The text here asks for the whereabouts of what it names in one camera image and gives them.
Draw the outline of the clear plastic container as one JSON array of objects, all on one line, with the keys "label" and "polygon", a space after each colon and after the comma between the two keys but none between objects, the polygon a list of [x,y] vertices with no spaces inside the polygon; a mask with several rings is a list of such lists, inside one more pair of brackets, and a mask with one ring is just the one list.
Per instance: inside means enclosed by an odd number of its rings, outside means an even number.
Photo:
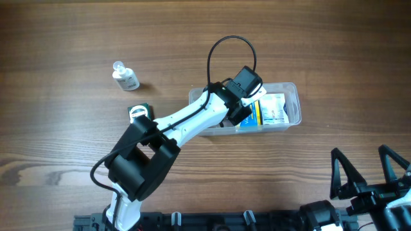
[{"label": "clear plastic container", "polygon": [[214,136],[214,135],[234,135],[239,133],[254,133],[254,132],[277,132],[285,131],[291,126],[296,126],[302,121],[301,107],[297,88],[292,82],[282,83],[266,83],[263,85],[267,94],[283,93],[286,101],[286,111],[289,118],[288,124],[260,125],[249,127],[233,126],[228,119],[222,121],[223,126],[219,124],[211,126],[199,133],[199,136]]}]

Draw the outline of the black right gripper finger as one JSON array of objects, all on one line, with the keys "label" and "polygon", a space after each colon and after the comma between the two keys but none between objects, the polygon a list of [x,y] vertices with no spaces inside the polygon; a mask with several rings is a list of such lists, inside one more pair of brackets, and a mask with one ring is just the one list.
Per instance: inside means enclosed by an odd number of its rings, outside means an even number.
[{"label": "black right gripper finger", "polygon": [[[340,167],[342,167],[347,177],[347,182],[345,184],[341,183]],[[367,185],[365,178],[338,148],[334,148],[331,151],[331,169],[329,197],[332,200],[345,200],[358,196],[361,187]]]},{"label": "black right gripper finger", "polygon": [[401,155],[396,153],[387,145],[381,145],[378,148],[378,153],[380,155],[383,174],[385,177],[385,181],[387,183],[393,183],[398,180],[398,177],[396,176],[394,169],[391,165],[391,160],[393,160],[397,165],[399,165],[402,169],[405,170],[406,176],[410,172],[410,162],[405,160]]}]

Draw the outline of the blue VapoDrops box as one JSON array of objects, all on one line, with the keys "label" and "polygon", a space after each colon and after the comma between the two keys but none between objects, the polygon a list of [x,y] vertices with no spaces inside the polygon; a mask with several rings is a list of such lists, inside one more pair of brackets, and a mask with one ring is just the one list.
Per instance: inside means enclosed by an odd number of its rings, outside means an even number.
[{"label": "blue VapoDrops box", "polygon": [[250,104],[251,114],[247,116],[237,127],[249,127],[249,126],[260,126],[262,125],[261,109],[259,101],[255,101]]}]

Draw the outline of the green Zam-Buk tin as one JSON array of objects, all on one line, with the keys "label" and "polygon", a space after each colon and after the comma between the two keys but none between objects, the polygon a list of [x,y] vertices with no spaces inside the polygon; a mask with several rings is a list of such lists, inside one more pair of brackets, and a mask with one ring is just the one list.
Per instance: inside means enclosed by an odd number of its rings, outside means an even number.
[{"label": "green Zam-Buk tin", "polygon": [[128,107],[128,116],[130,124],[132,124],[134,120],[139,116],[146,116],[147,118],[152,120],[152,110],[148,103],[141,103]]}]

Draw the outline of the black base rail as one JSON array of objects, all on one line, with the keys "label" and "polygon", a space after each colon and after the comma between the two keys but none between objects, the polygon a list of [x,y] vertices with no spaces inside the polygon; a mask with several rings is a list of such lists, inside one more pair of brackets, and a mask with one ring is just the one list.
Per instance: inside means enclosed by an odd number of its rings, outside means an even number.
[{"label": "black base rail", "polygon": [[[301,222],[297,210],[275,210],[272,212],[255,212],[257,230],[300,230]],[[233,213],[197,213],[181,215],[181,225],[174,228],[171,214],[161,212],[144,212],[138,224],[132,230],[218,230],[227,227],[229,230],[249,230],[242,212]],[[94,213],[86,216],[75,216],[73,231],[110,230],[111,225],[103,222],[103,214]]]}]

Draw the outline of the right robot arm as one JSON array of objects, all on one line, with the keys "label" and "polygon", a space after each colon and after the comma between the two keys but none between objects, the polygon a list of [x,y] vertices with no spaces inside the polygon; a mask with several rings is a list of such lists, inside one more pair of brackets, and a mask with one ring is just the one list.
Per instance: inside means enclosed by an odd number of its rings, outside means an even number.
[{"label": "right robot arm", "polygon": [[333,149],[329,197],[350,199],[347,215],[369,214],[377,230],[410,230],[410,162],[384,144],[378,153],[385,183],[369,185],[348,158]]}]

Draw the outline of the white medicine box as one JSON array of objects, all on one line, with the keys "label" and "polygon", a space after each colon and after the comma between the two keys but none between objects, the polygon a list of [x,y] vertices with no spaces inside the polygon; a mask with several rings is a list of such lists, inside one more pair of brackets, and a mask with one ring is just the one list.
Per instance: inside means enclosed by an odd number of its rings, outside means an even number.
[{"label": "white medicine box", "polygon": [[263,125],[288,124],[285,95],[283,93],[265,94],[259,99]]}]

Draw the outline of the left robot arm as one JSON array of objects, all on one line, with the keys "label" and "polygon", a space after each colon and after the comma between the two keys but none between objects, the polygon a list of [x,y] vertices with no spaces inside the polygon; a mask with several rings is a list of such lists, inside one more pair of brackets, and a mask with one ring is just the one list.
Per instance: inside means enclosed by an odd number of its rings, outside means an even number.
[{"label": "left robot arm", "polygon": [[245,66],[234,79],[210,83],[192,104],[167,117],[134,119],[104,165],[114,188],[105,215],[111,230],[130,230],[140,220],[143,200],[158,188],[181,147],[203,130],[228,119],[232,125],[252,112],[265,94],[262,79]]}]

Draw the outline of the white Calamol lotion bottle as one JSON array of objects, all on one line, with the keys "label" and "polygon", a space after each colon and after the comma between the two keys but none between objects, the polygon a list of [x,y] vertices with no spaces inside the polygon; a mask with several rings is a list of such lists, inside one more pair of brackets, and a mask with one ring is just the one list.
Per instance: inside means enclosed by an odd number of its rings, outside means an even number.
[{"label": "white Calamol lotion bottle", "polygon": [[122,90],[136,90],[140,86],[135,72],[132,69],[125,67],[123,62],[114,62],[113,70],[112,77]]}]

